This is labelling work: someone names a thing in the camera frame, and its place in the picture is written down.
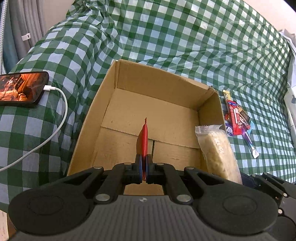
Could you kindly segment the purple silver snack tube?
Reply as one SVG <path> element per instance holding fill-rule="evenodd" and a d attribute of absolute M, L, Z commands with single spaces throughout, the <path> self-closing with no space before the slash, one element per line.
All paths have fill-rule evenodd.
<path fill-rule="evenodd" d="M 252 140 L 250 138 L 250 135 L 247 131 L 244 131 L 242 134 L 245 142 L 247 143 L 250 151 L 252 152 L 252 156 L 256 159 L 259 157 L 259 152 L 257 151 L 257 149 L 255 148 L 255 146 L 252 143 Z"/>

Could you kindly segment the clear pack of yellow puffs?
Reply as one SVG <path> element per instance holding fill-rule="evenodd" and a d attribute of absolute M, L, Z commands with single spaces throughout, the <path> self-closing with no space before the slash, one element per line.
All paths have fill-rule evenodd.
<path fill-rule="evenodd" d="M 236 157 L 221 125 L 196 126 L 195 135 L 208 172 L 242 184 Z"/>

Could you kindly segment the purple chocolate bar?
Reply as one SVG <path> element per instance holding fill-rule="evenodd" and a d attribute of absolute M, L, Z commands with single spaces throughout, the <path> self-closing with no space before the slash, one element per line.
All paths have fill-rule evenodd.
<path fill-rule="evenodd" d="M 225 123 L 226 126 L 226 132 L 229 136 L 233 136 L 233 128 L 230 123 Z"/>

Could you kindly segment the long red snack pack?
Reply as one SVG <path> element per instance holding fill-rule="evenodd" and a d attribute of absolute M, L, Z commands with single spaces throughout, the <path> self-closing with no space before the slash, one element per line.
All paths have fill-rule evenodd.
<path fill-rule="evenodd" d="M 240 115 L 239 115 L 237 103 L 234 102 L 234 101 L 228 100 L 227 101 L 227 106 L 228 106 L 228 109 L 229 109 L 233 134 L 235 136 L 242 135 L 242 123 L 241 123 L 241 120 L 240 120 Z"/>

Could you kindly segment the small red sachet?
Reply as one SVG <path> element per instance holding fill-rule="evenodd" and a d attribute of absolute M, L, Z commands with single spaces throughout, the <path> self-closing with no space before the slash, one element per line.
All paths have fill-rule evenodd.
<path fill-rule="evenodd" d="M 146 180 L 146 156 L 148 155 L 148 128 L 147 128 L 147 118 L 144 120 L 144 125 L 137 137 L 137 154 L 141 156 L 142 159 L 142 179 Z"/>

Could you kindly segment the yellow chocolate bar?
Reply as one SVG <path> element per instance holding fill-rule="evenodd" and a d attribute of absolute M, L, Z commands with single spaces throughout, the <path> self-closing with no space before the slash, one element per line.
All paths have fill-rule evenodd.
<path fill-rule="evenodd" d="M 223 95 L 225 101 L 232 101 L 231 93 L 228 90 L 223 90 Z"/>

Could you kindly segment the blue stick packet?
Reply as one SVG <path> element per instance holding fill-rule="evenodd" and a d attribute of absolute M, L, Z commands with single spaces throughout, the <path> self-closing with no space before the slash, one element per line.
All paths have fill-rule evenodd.
<path fill-rule="evenodd" d="M 253 121 L 251 121 L 249 125 L 250 125 L 250 129 L 249 130 L 250 131 L 253 130 L 254 129 L 254 123 L 253 123 Z"/>

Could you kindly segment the red black small bar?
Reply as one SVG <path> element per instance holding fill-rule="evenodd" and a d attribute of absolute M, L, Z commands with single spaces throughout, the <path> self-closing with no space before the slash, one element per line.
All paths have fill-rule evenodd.
<path fill-rule="evenodd" d="M 245 128 L 246 128 L 247 130 L 250 129 L 250 125 L 249 125 L 249 123 L 248 123 L 244 118 L 240 118 L 240 121 L 241 121 L 241 123 L 245 126 Z"/>

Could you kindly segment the black gold chocolate packet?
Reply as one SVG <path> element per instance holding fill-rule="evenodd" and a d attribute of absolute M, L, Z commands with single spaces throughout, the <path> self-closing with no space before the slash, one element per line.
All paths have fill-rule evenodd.
<path fill-rule="evenodd" d="M 249 122 L 250 121 L 250 117 L 249 115 L 247 114 L 247 112 L 239 105 L 238 106 L 238 110 L 239 110 L 239 114 L 247 121 Z"/>

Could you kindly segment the brown orange small bar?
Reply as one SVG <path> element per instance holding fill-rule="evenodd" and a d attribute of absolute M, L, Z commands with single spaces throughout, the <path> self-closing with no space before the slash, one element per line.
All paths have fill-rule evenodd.
<path fill-rule="evenodd" d="M 231 121 L 231 115 L 230 115 L 229 113 L 226 113 L 226 114 L 224 115 L 224 120 L 225 120 L 225 121 Z"/>

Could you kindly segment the brown cardboard box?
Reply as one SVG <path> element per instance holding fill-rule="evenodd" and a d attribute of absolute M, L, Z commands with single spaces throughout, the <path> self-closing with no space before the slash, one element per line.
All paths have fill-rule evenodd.
<path fill-rule="evenodd" d="M 148 153 L 177 170 L 206 171 L 195 126 L 223 125 L 218 92 L 190 78 L 139 63 L 110 66 L 84 120 L 68 174 L 134 162 L 137 137 L 148 128 Z"/>

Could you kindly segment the black smartphone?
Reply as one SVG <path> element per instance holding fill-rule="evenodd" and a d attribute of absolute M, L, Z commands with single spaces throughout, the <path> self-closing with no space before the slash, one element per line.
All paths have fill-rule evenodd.
<path fill-rule="evenodd" d="M 31 107 L 41 99 L 49 82 L 46 71 L 20 72 L 1 75 L 1 106 Z"/>

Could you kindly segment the green white checkered cloth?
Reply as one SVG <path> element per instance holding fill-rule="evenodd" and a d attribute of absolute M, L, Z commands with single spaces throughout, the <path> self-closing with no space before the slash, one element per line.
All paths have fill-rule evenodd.
<path fill-rule="evenodd" d="M 1 210 L 19 193 L 67 172 L 82 123 L 107 70 L 124 59 L 230 90 L 250 115 L 253 159 L 231 138 L 239 168 L 295 182 L 295 149 L 284 96 L 292 52 L 287 40 L 243 1 L 75 1 L 13 67 L 46 71 L 34 108 L 1 107 Z"/>

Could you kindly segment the grey curtain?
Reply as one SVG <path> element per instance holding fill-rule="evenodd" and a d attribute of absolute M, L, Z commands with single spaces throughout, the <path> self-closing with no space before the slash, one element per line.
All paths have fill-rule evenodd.
<path fill-rule="evenodd" d="M 45 35 L 42 1 L 1 1 L 1 73 L 9 73 Z"/>

